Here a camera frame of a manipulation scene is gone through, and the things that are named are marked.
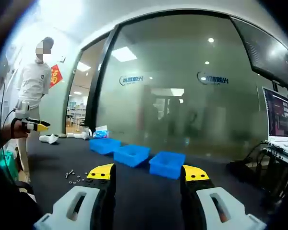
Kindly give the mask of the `person's left hand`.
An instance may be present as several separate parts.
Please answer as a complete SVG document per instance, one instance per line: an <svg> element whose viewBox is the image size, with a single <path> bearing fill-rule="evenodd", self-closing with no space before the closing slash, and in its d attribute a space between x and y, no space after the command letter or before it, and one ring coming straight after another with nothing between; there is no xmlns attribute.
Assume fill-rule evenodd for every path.
<svg viewBox="0 0 288 230"><path fill-rule="evenodd" d="M22 122L16 120L15 123L4 125L2 129L2 138L4 140L26 138L28 137L29 130L22 127Z"/></svg>

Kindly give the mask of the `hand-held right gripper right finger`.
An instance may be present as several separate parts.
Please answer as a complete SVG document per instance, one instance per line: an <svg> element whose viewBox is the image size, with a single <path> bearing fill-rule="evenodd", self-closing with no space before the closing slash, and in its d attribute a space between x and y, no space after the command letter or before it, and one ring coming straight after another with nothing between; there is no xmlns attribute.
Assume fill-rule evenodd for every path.
<svg viewBox="0 0 288 230"><path fill-rule="evenodd" d="M181 210L186 230L264 230L266 224L222 187L216 187L208 174L183 165L180 169Z"/></svg>

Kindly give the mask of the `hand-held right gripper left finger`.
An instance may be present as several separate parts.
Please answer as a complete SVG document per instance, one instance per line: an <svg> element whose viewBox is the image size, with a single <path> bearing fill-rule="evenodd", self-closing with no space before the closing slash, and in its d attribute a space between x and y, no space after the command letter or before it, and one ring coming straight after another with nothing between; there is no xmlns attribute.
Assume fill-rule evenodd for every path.
<svg viewBox="0 0 288 230"><path fill-rule="evenodd" d="M34 224L35 230L111 230L116 204L116 165L92 169L82 186L74 186Z"/></svg>

